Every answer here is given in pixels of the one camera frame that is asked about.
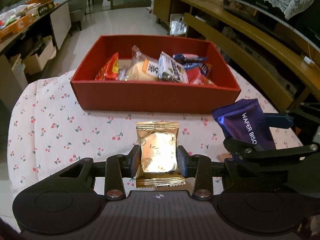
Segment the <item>black snack box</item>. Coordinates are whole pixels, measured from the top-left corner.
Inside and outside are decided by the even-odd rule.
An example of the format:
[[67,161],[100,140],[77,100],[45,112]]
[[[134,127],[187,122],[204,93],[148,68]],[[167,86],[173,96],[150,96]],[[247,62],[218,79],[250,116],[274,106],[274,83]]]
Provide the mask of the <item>black snack box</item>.
[[47,2],[45,4],[41,4],[39,7],[37,7],[38,14],[40,17],[45,15],[46,13],[50,12],[53,9],[54,9],[54,2],[53,1]]

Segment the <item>grey sofa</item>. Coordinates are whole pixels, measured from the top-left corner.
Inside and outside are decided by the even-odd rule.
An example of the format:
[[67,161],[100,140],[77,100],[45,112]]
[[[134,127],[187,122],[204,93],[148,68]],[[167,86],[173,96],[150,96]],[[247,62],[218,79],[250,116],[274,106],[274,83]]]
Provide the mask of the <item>grey sofa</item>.
[[87,0],[69,0],[68,7],[71,22],[76,24],[82,31],[81,21],[86,15]]

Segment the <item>cherry print tablecloth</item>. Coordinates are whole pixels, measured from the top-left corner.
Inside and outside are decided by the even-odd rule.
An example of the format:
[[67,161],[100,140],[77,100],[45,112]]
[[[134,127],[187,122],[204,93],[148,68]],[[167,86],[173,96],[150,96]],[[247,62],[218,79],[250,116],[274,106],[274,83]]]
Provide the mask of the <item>cherry print tablecloth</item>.
[[176,121],[178,143],[189,154],[213,161],[229,156],[211,114],[100,112],[83,110],[71,88],[72,72],[29,84],[12,110],[8,173],[13,194],[89,157],[105,161],[127,154],[137,140],[138,121]]

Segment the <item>dark side table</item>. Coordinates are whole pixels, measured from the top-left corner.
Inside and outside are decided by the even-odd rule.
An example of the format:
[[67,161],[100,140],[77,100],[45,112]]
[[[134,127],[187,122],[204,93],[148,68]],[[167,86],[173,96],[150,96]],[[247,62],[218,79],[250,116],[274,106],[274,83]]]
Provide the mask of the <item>dark side table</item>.
[[1,106],[11,111],[23,88],[11,70],[9,59],[31,47],[29,39],[51,36],[59,50],[71,28],[69,5],[65,1],[33,21],[22,31],[1,43]]

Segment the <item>steamed cake clear packet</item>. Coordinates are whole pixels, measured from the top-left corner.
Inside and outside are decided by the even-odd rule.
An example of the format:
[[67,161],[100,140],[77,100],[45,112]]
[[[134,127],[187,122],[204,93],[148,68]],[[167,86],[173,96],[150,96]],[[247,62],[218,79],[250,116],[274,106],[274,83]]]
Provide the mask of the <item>steamed cake clear packet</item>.
[[120,81],[158,81],[158,60],[145,55],[137,46],[132,47],[132,60],[129,66],[119,69]]

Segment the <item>gold foil snack packet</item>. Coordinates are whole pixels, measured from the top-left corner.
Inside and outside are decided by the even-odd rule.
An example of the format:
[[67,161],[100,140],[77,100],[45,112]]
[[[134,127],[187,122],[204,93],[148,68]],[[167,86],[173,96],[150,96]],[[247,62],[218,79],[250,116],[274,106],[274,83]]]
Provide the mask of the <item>gold foil snack packet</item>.
[[141,148],[136,173],[137,188],[174,187],[185,185],[177,161],[176,121],[140,121],[136,132]]

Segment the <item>blue wafer biscuit packet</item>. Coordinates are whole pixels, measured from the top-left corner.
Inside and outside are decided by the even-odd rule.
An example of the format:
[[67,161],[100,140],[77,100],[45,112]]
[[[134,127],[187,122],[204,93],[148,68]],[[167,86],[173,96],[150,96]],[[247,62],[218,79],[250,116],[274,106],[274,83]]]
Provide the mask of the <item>blue wafer biscuit packet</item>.
[[241,99],[212,111],[225,138],[259,145],[263,150],[276,148],[271,131],[257,99]]

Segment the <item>silver plastic bag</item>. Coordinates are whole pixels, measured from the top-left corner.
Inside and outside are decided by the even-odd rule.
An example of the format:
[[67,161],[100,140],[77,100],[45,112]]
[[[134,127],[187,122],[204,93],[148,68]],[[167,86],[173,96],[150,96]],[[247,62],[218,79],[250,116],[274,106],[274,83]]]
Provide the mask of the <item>silver plastic bag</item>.
[[181,36],[187,32],[187,25],[184,22],[183,14],[171,14],[170,15],[170,36]]

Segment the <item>white Kaprons wafer packet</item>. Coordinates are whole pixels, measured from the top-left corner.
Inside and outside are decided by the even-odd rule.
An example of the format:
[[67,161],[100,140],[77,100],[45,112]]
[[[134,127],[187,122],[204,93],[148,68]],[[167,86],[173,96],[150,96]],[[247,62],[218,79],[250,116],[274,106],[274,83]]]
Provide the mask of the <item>white Kaprons wafer packet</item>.
[[158,61],[158,78],[164,81],[188,83],[183,66],[165,52],[161,52]]

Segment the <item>red blue snack packet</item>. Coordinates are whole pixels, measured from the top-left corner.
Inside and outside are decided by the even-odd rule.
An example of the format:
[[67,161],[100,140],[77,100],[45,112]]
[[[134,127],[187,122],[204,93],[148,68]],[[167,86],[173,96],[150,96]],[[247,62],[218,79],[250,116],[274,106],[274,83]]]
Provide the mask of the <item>red blue snack packet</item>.
[[213,85],[209,79],[212,65],[208,63],[191,63],[184,65],[184,70],[188,76],[188,82],[192,85]]

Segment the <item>pink sausages vacuum pack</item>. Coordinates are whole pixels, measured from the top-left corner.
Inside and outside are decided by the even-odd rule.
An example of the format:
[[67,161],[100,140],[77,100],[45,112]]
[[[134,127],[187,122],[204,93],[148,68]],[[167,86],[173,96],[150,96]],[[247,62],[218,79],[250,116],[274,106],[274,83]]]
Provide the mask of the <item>pink sausages vacuum pack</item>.
[[207,57],[200,57],[196,54],[175,54],[172,58],[180,64],[203,63],[207,60]]

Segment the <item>open cardboard carton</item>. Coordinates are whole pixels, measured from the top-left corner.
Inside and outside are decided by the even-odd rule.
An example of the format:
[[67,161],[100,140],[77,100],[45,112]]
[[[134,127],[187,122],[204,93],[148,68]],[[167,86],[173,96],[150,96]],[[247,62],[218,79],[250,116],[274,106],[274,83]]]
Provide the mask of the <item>open cardboard carton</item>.
[[51,35],[38,40],[30,53],[22,60],[25,74],[33,75],[43,71],[47,62],[56,56]]

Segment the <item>orange cardboard box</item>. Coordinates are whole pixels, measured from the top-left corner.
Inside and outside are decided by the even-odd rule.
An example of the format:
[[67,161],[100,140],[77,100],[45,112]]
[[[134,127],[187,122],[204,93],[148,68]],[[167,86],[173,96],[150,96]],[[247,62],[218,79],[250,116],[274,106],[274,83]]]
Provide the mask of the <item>orange cardboard box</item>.
[[0,31],[0,43],[16,35],[33,22],[31,14],[25,15]]

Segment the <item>long wooden tv bench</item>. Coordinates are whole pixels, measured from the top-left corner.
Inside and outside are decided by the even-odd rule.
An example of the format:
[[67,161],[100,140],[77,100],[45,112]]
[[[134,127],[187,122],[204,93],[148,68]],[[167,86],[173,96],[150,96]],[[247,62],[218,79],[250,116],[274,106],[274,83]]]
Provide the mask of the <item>long wooden tv bench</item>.
[[319,101],[319,69],[271,35],[206,0],[154,0],[157,22],[182,14],[185,37],[212,41],[277,110]]

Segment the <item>red cardboard box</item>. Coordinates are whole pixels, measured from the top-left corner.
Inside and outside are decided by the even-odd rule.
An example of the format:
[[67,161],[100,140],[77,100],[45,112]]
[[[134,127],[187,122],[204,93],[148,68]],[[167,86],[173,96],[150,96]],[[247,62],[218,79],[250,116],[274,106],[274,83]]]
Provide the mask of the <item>red cardboard box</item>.
[[[144,54],[159,58],[161,52],[205,56],[212,65],[211,85],[165,81],[97,81],[95,76],[114,53],[121,60],[137,46]],[[241,89],[212,42],[185,37],[151,35],[104,35],[84,57],[71,79],[75,97],[84,110],[210,114],[233,103]]]

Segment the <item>red gummy candy bag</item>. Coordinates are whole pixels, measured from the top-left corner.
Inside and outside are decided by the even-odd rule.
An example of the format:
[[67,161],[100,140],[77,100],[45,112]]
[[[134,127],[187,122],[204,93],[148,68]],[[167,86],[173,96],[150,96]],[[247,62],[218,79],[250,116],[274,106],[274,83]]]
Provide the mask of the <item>red gummy candy bag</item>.
[[95,81],[116,80],[119,72],[118,52],[114,53],[95,76]]

